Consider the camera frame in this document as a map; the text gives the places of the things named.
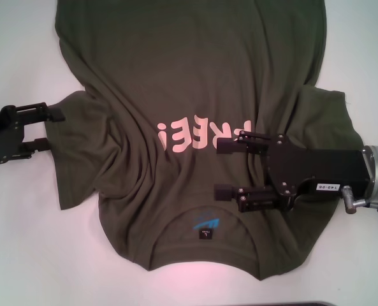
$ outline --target white background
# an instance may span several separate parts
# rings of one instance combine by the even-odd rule
[[[346,92],[354,127],[378,145],[378,1],[326,2],[318,87]],[[0,0],[0,109],[51,105],[82,89],[63,61],[54,0]],[[27,126],[25,141],[45,136]],[[49,152],[0,165],[0,305],[233,305],[326,301],[378,305],[378,213],[339,206],[308,260],[262,282],[217,263],[153,272],[118,256],[97,196],[61,212]]]

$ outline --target olive green t-shirt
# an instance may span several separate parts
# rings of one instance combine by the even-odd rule
[[[336,201],[240,213],[213,186],[263,185],[261,161],[215,146],[242,129],[362,146],[344,94],[314,87],[325,16],[322,0],[58,0],[62,55],[85,86],[46,123],[61,208],[98,192],[113,248],[147,270],[215,261],[264,279],[302,264]]]

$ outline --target black clamp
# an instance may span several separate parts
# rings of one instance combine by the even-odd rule
[[[360,150],[305,149],[286,135],[268,136],[241,131],[237,141],[217,139],[217,153],[246,152],[261,156],[265,186],[233,187],[216,184],[217,201],[235,199],[241,212],[279,209],[289,211],[301,194],[337,198],[349,185],[363,196],[369,183],[367,166]]]
[[[46,138],[23,142],[24,126],[36,122],[64,121],[61,110],[46,103],[16,107],[5,106],[0,111],[0,164],[14,159],[31,158],[37,151],[50,150]]]

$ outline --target shirt sleeve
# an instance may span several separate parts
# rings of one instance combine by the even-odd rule
[[[287,130],[290,139],[309,149],[362,149],[347,112],[345,94],[304,85]]]
[[[101,102],[84,91],[74,92],[53,106],[66,120],[45,123],[63,210],[81,204],[97,189],[99,178],[120,152],[117,129]]]

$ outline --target blue logo print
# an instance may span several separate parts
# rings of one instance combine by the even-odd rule
[[[210,221],[197,224],[193,229],[198,230],[199,228],[217,228],[219,226],[219,222],[220,222],[220,219],[213,219]]]

